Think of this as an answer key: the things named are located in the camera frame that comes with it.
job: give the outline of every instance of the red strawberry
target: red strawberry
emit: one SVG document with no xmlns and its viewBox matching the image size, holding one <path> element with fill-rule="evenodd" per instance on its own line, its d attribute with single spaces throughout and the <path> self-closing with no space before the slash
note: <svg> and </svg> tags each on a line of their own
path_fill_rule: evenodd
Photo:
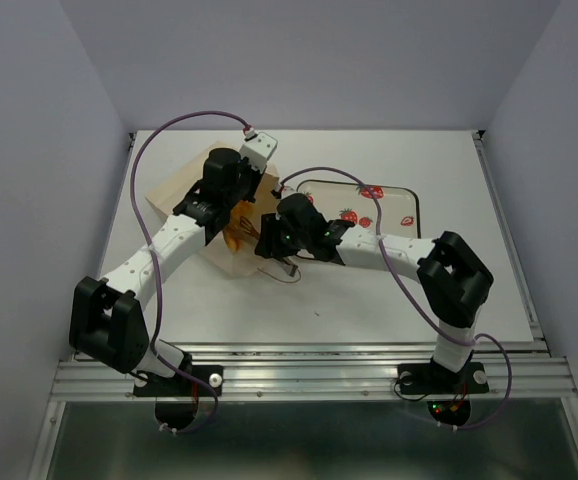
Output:
<svg viewBox="0 0 578 480">
<path fill-rule="evenodd" d="M 371 190 L 373 192 L 373 194 L 376 196 L 376 198 L 382 198 L 385 196 L 385 192 L 383 192 L 382 188 L 380 188 L 380 187 L 369 186 L 367 188 L 369 188 L 369 190 Z M 358 187 L 358 188 L 356 188 L 356 190 L 358 191 L 359 195 L 362 195 L 365 198 L 371 198 L 371 194 L 367 191 L 366 188 Z"/>
<path fill-rule="evenodd" d="M 373 223 L 373 220 L 371 220 L 369 217 L 362 217 L 360 219 L 360 221 L 358 222 L 358 225 L 360 225 L 361 227 L 369 228 L 369 226 L 372 223 Z"/>
<path fill-rule="evenodd" d="M 342 218 L 343 220 L 347 220 L 348 222 L 353 222 L 354 225 L 358 223 L 358 215 L 356 215 L 356 212 L 354 212 L 350 208 L 345 208 L 344 210 L 342 210 L 340 212 L 340 218 Z"/>
</svg>

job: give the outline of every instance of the purple cable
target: purple cable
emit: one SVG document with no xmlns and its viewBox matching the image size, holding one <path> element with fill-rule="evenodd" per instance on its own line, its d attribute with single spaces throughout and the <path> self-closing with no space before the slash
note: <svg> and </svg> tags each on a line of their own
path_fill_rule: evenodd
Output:
<svg viewBox="0 0 578 480">
<path fill-rule="evenodd" d="M 200 112 L 188 113 L 187 115 L 182 115 L 180 117 L 176 117 L 172 120 L 169 120 L 167 123 L 165 123 L 164 125 L 161 125 L 156 130 L 154 130 L 154 132 L 151 135 L 149 135 L 149 138 L 147 138 L 145 143 L 142 144 L 142 146 L 138 150 L 138 153 L 136 154 L 136 158 L 133 161 L 133 165 L 131 167 L 131 176 L 129 179 L 129 197 L 131 199 L 131 208 L 133 209 L 133 213 L 136 215 L 136 220 L 138 220 L 138 224 L 140 225 L 140 230 L 142 231 L 142 235 L 144 236 L 145 241 L 147 242 L 148 246 L 151 246 L 151 244 L 153 243 L 153 240 L 151 239 L 151 235 L 149 234 L 149 230 L 147 230 L 147 225 L 145 225 L 145 221 L 142 218 L 142 215 L 140 214 L 140 210 L 138 209 L 138 204 L 136 202 L 136 172 L 138 171 L 138 164 L 140 163 L 140 159 L 142 158 L 142 155 L 144 154 L 144 152 L 147 149 L 147 147 L 149 146 L 149 144 L 153 141 L 153 139 L 156 138 L 162 131 L 169 128 L 171 125 L 174 125 L 178 122 L 182 122 L 183 120 L 187 120 L 189 118 L 204 117 L 204 116 L 208 116 L 208 115 L 233 118 L 234 120 L 237 120 L 238 122 L 240 122 L 244 126 L 245 130 L 251 128 L 251 125 L 249 125 L 244 119 L 242 119 L 241 117 L 239 117 L 237 115 L 234 115 L 233 113 L 221 112 L 219 110 L 205 110 L 205 111 L 200 111 Z M 156 305 L 157 305 L 157 308 L 156 308 L 156 327 L 154 329 L 153 336 L 151 337 L 151 342 L 149 343 L 149 348 L 151 349 L 153 354 L 156 356 L 156 358 L 162 364 L 164 364 L 167 368 L 171 369 L 177 375 L 180 375 L 181 377 L 198 384 L 199 386 L 201 386 L 202 388 L 207 390 L 214 399 L 213 410 L 205 418 L 205 420 L 202 423 L 200 423 L 199 425 L 196 425 L 194 427 L 189 427 L 189 428 L 186 428 L 184 430 L 181 430 L 180 432 L 177 432 L 177 433 L 191 433 L 191 432 L 195 432 L 195 431 L 199 430 L 200 428 L 204 427 L 208 422 L 210 422 L 213 419 L 213 417 L 216 414 L 216 411 L 218 410 L 218 395 L 216 394 L 215 390 L 213 388 L 211 388 L 211 386 L 209 384 L 194 377 L 193 375 L 188 374 L 187 372 L 183 372 L 175 365 L 172 365 L 171 363 L 169 363 L 165 358 L 161 357 L 160 354 L 158 353 L 158 350 L 156 348 L 156 342 L 158 341 L 158 336 L 160 335 L 160 329 L 162 327 L 162 275 L 160 273 L 160 263 L 158 262 L 158 256 L 151 249 L 149 250 L 149 253 L 151 254 L 151 261 L 153 263 L 153 271 L 154 271 L 154 277 L 155 277 L 155 283 L 156 283 Z"/>
<path fill-rule="evenodd" d="M 391 263 L 391 261 L 389 259 L 389 255 L 387 254 L 387 250 L 384 246 L 384 243 L 383 243 L 382 237 L 381 237 L 382 232 L 380 229 L 380 224 L 382 222 L 382 208 L 380 207 L 380 202 L 378 201 L 378 197 L 376 197 L 376 194 L 373 192 L 373 190 L 371 188 L 369 188 L 369 186 L 367 184 L 365 184 L 363 181 L 361 181 L 359 178 L 357 178 L 357 177 L 355 177 L 355 176 L 351 175 L 350 173 L 347 173 L 343 170 L 340 170 L 338 168 L 310 167 L 310 168 L 305 168 L 303 170 L 299 170 L 299 171 L 294 172 L 291 175 L 285 177 L 280 182 L 280 185 L 281 185 L 281 187 L 284 187 L 286 182 L 288 182 L 292 178 L 295 178 L 295 177 L 302 175 L 304 173 L 322 172 L 322 171 L 333 172 L 333 173 L 337 173 L 339 175 L 342 175 L 344 177 L 347 177 L 347 178 L 353 180 L 356 184 L 358 184 L 360 187 L 364 188 L 365 191 L 369 193 L 369 195 L 371 196 L 371 199 L 373 200 L 373 203 L 376 205 L 376 210 L 377 210 L 376 235 L 378 236 L 378 247 L 380 248 L 380 253 L 382 254 L 383 260 L 385 261 L 385 265 L 387 266 L 387 269 L 389 270 L 389 273 L 391 273 L 391 276 L 393 277 L 393 279 L 398 284 L 398 287 L 400 287 L 400 290 L 402 290 L 402 293 L 404 293 L 405 297 L 407 297 L 407 300 L 409 300 L 409 303 L 411 303 L 411 305 L 416 309 L 416 311 L 420 314 L 420 316 L 424 319 L 424 321 L 427 322 L 429 324 L 429 326 L 431 328 L 433 328 L 434 331 L 438 335 L 440 335 L 445 340 L 448 340 L 452 343 L 455 343 L 456 345 L 460 345 L 462 347 L 472 347 L 477 343 L 477 340 L 479 338 L 485 337 L 485 338 L 488 338 L 489 340 L 491 340 L 500 349 L 500 352 L 502 353 L 502 356 L 505 359 L 505 363 L 507 364 L 507 373 L 508 373 L 507 390 L 505 391 L 505 396 L 503 397 L 502 401 L 498 405 L 498 408 L 496 409 L 496 411 L 494 413 L 492 413 L 489 417 L 487 417 L 487 418 L 485 418 L 479 422 L 476 422 L 474 424 L 471 424 L 471 425 L 458 427 L 458 429 L 459 430 L 471 430 L 474 428 L 481 427 L 481 426 L 485 425 L 486 423 L 489 423 L 491 420 L 493 420 L 495 417 L 497 417 L 498 414 L 504 409 L 505 405 L 507 404 L 507 401 L 509 400 L 509 396 L 511 395 L 511 383 L 512 383 L 513 374 L 511 371 L 511 360 L 509 359 L 509 355 L 507 354 L 506 350 L 504 349 L 502 344 L 500 342 L 498 342 L 498 340 L 493 338 L 488 333 L 477 334 L 471 342 L 463 342 L 462 340 L 458 340 L 457 338 L 453 338 L 451 335 L 443 332 L 440 329 L 440 327 L 438 325 L 436 325 L 436 323 L 431 319 L 431 317 L 427 314 L 427 312 L 424 311 L 422 306 L 416 301 L 416 299 L 413 297 L 413 295 L 411 294 L 411 292 L 409 291 L 407 286 L 400 279 L 398 272 L 396 272 L 395 267 L 393 266 L 393 264 Z"/>
</svg>

